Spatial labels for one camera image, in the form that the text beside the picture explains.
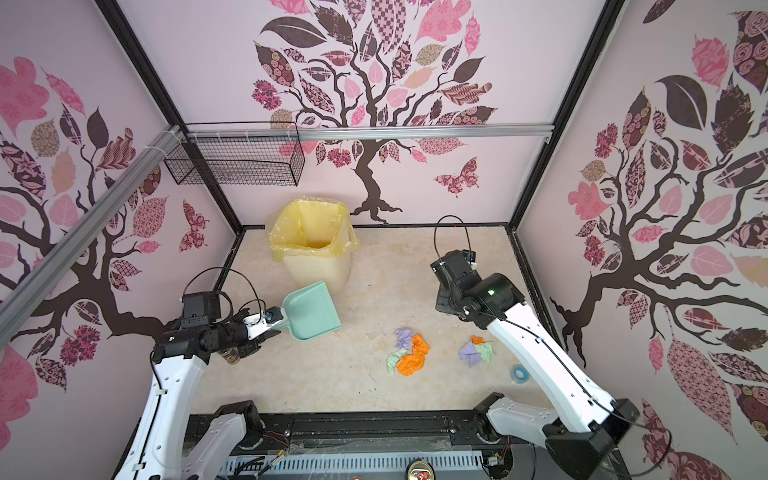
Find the green plastic dustpan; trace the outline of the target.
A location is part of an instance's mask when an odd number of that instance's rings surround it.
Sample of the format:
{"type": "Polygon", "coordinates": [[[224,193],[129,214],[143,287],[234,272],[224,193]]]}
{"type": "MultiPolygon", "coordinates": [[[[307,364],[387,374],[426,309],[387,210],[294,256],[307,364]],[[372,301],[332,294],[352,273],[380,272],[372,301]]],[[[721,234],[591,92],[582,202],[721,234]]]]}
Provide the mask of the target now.
{"type": "Polygon", "coordinates": [[[296,290],[273,308],[268,325],[287,329],[297,341],[310,341],[341,328],[341,321],[324,281],[296,290]]]}

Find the purple green scrap near right arm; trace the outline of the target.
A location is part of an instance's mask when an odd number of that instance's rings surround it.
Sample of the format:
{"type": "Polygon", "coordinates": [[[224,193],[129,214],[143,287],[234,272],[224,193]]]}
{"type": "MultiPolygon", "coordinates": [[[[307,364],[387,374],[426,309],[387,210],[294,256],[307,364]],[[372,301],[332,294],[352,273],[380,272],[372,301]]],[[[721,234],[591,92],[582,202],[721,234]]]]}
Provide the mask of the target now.
{"type": "Polygon", "coordinates": [[[493,343],[480,336],[472,336],[460,348],[458,356],[469,368],[473,368],[481,363],[489,364],[495,357],[493,343]]]}

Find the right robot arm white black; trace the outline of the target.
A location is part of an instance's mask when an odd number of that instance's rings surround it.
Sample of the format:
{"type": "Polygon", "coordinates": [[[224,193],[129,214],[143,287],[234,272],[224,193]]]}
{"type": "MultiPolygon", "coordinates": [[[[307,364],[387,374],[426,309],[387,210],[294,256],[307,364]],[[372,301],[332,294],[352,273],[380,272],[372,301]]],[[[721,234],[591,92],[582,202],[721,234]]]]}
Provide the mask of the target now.
{"type": "Polygon", "coordinates": [[[482,277],[473,259],[469,250],[453,250],[431,263],[439,282],[437,310],[505,345],[551,404],[534,407],[501,396],[484,417],[497,434],[545,448],[569,477],[590,478],[638,419],[637,407],[592,381],[546,331],[512,281],[500,273],[482,277]]]}

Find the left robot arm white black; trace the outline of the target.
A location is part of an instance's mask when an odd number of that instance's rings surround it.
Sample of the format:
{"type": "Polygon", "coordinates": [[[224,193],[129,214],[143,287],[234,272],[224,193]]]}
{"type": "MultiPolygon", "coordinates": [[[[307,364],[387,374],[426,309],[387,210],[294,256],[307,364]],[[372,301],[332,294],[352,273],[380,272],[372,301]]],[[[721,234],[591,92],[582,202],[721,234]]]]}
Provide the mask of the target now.
{"type": "Polygon", "coordinates": [[[220,407],[202,439],[184,451],[192,402],[211,357],[227,350],[251,355],[287,321],[279,306],[257,314],[232,311],[223,318],[225,296],[185,294],[182,315],[156,341],[149,355],[149,395],[117,479],[215,479],[242,440],[261,437],[255,404],[240,401],[220,407]]]}

